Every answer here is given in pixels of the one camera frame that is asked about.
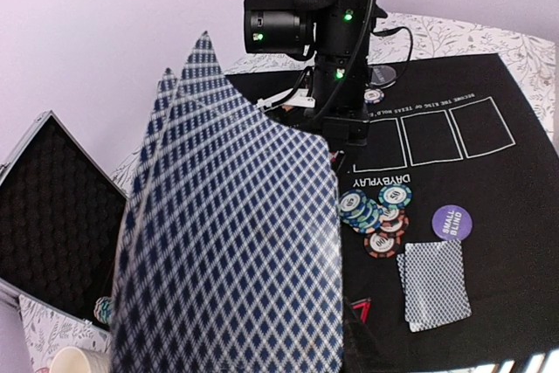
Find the black red triangle button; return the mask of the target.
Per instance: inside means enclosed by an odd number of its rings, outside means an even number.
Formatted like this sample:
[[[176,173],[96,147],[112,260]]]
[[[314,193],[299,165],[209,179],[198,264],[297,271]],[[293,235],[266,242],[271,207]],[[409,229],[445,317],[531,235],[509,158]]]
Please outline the black red triangle button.
[[[363,324],[366,324],[368,321],[371,303],[371,298],[363,298],[350,302],[351,308]]]

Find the blue playing card deck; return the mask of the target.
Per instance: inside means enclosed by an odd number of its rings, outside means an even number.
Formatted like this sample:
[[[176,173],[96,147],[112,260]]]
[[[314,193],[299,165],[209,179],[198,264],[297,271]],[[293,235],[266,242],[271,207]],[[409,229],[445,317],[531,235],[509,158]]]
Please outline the blue playing card deck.
[[[116,253],[111,371],[339,371],[337,204],[325,140],[259,111],[201,35],[148,120]]]

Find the chip pile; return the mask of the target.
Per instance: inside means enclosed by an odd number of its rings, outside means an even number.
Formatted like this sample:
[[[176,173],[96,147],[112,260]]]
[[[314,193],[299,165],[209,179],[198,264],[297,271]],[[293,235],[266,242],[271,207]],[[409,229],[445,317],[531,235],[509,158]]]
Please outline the chip pile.
[[[339,199],[340,219],[362,236],[363,249],[371,258],[392,258],[410,225],[406,208],[411,199],[411,188],[402,183],[383,186],[376,199],[364,190],[347,190]]]

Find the poker chip stack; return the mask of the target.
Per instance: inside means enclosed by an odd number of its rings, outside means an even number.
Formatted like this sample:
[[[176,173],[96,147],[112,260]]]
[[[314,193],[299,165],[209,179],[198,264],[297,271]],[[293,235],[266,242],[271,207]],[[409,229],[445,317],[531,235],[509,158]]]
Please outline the poker chip stack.
[[[113,300],[111,297],[102,296],[95,301],[93,315],[99,323],[109,326],[112,320],[112,312]]]

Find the black round dealer button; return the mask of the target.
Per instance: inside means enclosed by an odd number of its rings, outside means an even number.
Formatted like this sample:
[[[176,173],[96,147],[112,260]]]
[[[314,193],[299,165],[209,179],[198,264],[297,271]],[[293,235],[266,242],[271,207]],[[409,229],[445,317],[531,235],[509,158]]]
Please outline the black round dealer button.
[[[397,80],[397,71],[392,66],[377,65],[369,68],[369,85],[372,87],[388,87]]]

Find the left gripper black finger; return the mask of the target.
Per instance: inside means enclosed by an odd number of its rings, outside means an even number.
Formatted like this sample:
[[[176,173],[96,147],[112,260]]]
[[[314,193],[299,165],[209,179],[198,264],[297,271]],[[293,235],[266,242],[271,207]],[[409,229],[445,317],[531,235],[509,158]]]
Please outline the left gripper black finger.
[[[390,363],[379,349],[376,338],[355,314],[347,298],[343,299],[342,371],[348,373],[392,372]]]

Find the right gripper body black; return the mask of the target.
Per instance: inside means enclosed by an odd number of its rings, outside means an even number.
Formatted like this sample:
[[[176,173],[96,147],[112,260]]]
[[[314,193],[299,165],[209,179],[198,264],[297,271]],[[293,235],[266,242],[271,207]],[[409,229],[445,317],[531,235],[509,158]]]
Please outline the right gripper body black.
[[[312,122],[315,111],[304,112],[303,130],[323,137],[331,149],[364,149],[368,143],[370,116],[365,104],[356,109],[334,110]]]

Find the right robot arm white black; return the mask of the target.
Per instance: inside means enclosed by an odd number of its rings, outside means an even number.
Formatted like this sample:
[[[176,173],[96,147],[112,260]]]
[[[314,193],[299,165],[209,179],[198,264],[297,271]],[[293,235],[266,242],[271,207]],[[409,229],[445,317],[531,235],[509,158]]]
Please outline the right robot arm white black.
[[[376,0],[244,0],[245,49],[313,60],[303,75],[314,104],[296,127],[321,135],[335,150],[367,144],[364,94],[371,79],[369,41],[378,18]]]

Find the purple small blind button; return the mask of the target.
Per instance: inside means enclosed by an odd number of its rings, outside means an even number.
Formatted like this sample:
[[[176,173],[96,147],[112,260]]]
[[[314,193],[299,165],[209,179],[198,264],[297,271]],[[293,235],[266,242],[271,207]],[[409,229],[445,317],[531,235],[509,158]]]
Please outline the purple small blind button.
[[[440,239],[463,241],[472,232],[473,219],[463,207],[456,204],[447,204],[434,212],[431,218],[431,228]]]

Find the blue ten chip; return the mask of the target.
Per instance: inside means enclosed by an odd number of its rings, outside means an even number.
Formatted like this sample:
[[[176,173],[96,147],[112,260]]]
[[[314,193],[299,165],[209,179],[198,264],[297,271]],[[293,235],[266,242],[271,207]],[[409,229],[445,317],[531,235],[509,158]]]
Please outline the blue ten chip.
[[[363,95],[364,101],[368,105],[375,105],[382,102],[385,94],[380,89],[367,89]]]

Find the dealt card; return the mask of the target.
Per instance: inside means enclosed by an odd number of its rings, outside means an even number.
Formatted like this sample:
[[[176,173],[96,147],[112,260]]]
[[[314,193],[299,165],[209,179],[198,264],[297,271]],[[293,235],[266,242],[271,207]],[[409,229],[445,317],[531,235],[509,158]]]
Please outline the dealt card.
[[[460,241],[409,243],[404,254],[406,308],[418,332],[472,315]]]
[[[398,268],[399,279],[400,279],[400,282],[401,282],[401,287],[402,287],[403,295],[404,295],[404,319],[408,323],[410,331],[415,333],[415,332],[419,331],[419,328],[421,327],[421,324],[418,323],[418,322],[410,321],[408,313],[407,313],[406,290],[405,290],[405,254],[404,253],[400,253],[400,254],[397,255],[397,268]]]

